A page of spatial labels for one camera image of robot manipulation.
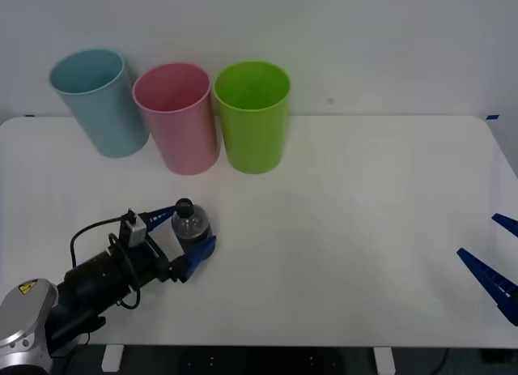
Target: bottle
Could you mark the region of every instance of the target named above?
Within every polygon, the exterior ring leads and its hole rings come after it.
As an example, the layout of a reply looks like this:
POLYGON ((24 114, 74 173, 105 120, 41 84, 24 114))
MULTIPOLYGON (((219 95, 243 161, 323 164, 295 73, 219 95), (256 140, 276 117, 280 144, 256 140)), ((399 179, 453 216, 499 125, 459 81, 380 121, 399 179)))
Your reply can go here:
POLYGON ((212 237, 209 217, 202 207, 194 205, 188 198, 176 202, 171 225, 185 253, 212 237))

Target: white table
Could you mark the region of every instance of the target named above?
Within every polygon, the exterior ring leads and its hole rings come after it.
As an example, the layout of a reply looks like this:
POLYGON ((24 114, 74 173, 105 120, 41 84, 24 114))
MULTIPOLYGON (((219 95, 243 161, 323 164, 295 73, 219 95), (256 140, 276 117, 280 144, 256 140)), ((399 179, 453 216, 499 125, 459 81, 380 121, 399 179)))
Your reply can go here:
MULTIPOLYGON (((474 117, 291 117, 282 163, 234 170, 222 150, 182 177, 155 144, 100 156, 71 118, 0 127, 0 295, 59 283, 80 228, 189 197, 218 248, 186 284, 154 282, 113 307, 94 343, 518 347, 518 330, 456 256, 465 247, 518 282, 518 180, 474 117)), ((108 244, 79 238, 78 260, 108 244)), ((167 226, 157 241, 179 254, 167 226)))

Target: black bottle cap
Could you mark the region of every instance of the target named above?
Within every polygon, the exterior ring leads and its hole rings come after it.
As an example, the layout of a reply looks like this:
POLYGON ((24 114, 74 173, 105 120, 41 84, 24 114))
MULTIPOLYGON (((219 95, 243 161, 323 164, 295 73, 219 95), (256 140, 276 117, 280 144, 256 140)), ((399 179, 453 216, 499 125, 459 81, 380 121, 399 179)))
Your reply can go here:
POLYGON ((193 202, 188 198, 179 199, 175 205, 176 213, 182 219, 188 219, 194 214, 193 202))

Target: cup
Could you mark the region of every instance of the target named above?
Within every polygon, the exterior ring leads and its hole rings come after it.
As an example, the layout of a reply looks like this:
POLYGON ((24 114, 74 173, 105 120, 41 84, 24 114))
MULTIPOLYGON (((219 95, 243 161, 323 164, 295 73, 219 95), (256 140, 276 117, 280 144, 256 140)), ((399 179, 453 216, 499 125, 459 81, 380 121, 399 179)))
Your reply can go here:
POLYGON ((231 165, 243 173, 265 173, 281 161, 290 79, 268 62, 241 62, 214 83, 223 141, 231 165))
POLYGON ((131 98, 131 83, 118 53, 74 53, 51 70, 49 80, 102 155, 128 156, 146 144, 149 131, 131 98))
POLYGON ((165 165, 174 173, 206 171, 219 156, 210 79, 188 63, 158 66, 133 87, 165 165))

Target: warning label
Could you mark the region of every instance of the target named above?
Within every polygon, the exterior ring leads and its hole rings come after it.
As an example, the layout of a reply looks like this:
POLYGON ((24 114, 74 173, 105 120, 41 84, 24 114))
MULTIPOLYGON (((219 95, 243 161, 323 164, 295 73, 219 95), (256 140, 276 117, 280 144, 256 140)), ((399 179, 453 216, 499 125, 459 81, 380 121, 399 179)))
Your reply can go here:
POLYGON ((32 286, 36 284, 37 280, 32 280, 31 282, 25 282, 24 284, 20 284, 18 289, 22 292, 22 294, 27 294, 31 291, 32 286))

